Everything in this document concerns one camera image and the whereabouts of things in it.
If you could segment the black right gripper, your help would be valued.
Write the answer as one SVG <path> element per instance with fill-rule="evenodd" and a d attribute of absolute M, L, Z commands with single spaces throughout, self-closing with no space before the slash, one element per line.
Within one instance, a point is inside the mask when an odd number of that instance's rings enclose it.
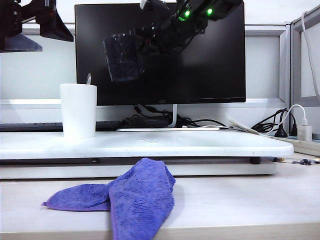
<path fill-rule="evenodd" d="M 129 28 L 129 35 L 138 37 L 136 53 L 139 73 L 145 72 L 145 55 L 171 55 L 181 53 L 190 44 L 190 28 L 187 18 L 174 14 L 165 21 L 157 20 L 139 28 L 134 24 Z"/>

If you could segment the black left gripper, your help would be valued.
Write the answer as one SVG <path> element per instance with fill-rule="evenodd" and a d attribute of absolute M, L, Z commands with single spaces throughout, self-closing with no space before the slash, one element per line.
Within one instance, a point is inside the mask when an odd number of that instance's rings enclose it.
<path fill-rule="evenodd" d="M 32 0 L 24 6 L 20 0 L 1 0 L 0 52 L 42 52 L 40 44 L 22 34 L 22 25 L 34 19 L 40 25 L 42 37 L 74 41 L 58 13 L 55 0 Z"/>

